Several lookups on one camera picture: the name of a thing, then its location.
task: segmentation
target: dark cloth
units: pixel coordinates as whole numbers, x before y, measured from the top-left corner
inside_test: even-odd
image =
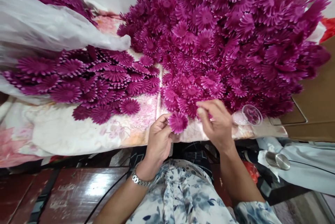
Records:
[[[201,169],[203,169],[212,182],[213,173],[210,168],[210,163],[208,161],[206,152],[203,150],[205,147],[200,144],[200,142],[192,142],[192,143],[174,143],[173,144],[173,154],[168,159],[184,159],[187,160]],[[147,147],[146,146],[137,146],[133,148],[133,151],[130,155],[129,166],[130,170],[127,174],[127,178],[131,175],[135,166],[141,162],[146,155]]]

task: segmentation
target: blue floral print fabric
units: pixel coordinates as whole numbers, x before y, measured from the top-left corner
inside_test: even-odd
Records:
[[[170,159],[126,223],[280,223],[268,203],[240,202],[234,212],[236,219],[201,168],[186,160]]]

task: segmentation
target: small plastic cup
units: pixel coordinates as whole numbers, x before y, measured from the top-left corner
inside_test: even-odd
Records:
[[[234,124],[237,125],[260,125],[263,122],[263,117],[260,111],[253,105],[246,104],[239,111],[232,115]]]

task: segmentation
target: cardboard box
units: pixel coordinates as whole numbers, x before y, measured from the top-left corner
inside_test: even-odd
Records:
[[[335,142],[335,36],[323,42],[332,57],[313,80],[303,80],[304,90],[292,98],[292,112],[281,117],[292,139]]]

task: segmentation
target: wire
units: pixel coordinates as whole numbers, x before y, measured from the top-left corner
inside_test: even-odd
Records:
[[[97,210],[98,206],[100,205],[100,203],[102,202],[102,200],[106,197],[106,195],[110,192],[110,190],[113,189],[113,187],[120,182],[120,180],[126,176],[126,174],[128,173],[129,171],[127,171],[124,175],[122,175],[121,178],[119,178],[119,180],[117,182],[115,182],[108,190],[107,192],[104,194],[104,196],[102,196],[102,198],[99,200],[99,202],[95,205],[95,207],[93,208],[93,210],[91,211],[90,215],[87,217],[86,221],[84,222],[84,224],[87,224],[88,221],[90,220],[90,218],[92,217],[92,215],[94,214],[95,210]]]
[[[293,160],[289,160],[289,161],[290,161],[290,162],[299,163],[299,164],[303,164],[303,165],[312,166],[312,165],[305,164],[305,163],[301,163],[301,162],[298,162],[298,161],[293,161]],[[332,172],[330,172],[330,171],[327,171],[327,170],[325,170],[325,169],[319,168],[319,167],[317,167],[317,166],[312,166],[312,167],[314,167],[314,168],[317,168],[317,169],[320,169],[320,170],[323,170],[323,171],[325,171],[325,172],[329,172],[329,173],[331,173],[331,174],[335,175],[335,173],[332,173]]]

